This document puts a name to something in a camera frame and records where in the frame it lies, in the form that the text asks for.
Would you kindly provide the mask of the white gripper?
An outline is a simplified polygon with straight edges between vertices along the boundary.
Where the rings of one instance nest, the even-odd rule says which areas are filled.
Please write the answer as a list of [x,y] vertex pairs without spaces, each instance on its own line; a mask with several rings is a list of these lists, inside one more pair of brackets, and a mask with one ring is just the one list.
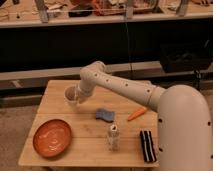
[[75,99],[79,104],[84,103],[90,96],[91,96],[90,92],[87,92],[87,91],[81,89],[80,85],[76,86]]

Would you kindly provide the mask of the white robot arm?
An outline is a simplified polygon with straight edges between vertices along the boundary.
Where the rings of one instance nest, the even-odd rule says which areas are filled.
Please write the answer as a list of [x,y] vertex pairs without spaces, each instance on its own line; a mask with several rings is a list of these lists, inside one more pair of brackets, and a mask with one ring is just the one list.
[[168,89],[105,73],[96,61],[80,70],[77,96],[80,102],[96,86],[149,107],[158,113],[158,171],[213,171],[213,129],[204,96],[187,85]]

